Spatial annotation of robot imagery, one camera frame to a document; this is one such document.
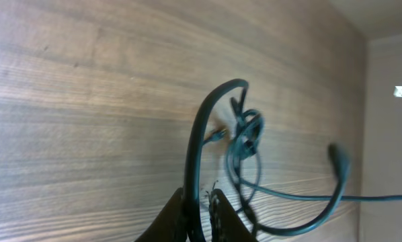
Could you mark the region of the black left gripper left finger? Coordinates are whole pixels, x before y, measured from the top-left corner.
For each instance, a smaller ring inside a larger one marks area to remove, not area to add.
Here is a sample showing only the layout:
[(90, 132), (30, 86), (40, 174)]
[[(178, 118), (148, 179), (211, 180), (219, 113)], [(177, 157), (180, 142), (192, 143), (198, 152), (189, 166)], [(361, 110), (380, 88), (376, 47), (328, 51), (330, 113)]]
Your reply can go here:
[(185, 242), (186, 223), (182, 209), (183, 188), (178, 188), (148, 229), (135, 242)]

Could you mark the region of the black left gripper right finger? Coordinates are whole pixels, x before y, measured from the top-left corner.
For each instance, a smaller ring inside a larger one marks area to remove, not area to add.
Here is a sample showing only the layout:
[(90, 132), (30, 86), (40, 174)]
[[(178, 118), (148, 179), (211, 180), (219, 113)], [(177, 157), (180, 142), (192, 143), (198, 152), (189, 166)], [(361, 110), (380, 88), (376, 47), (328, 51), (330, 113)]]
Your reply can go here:
[(220, 189), (209, 193), (213, 242), (257, 242)]

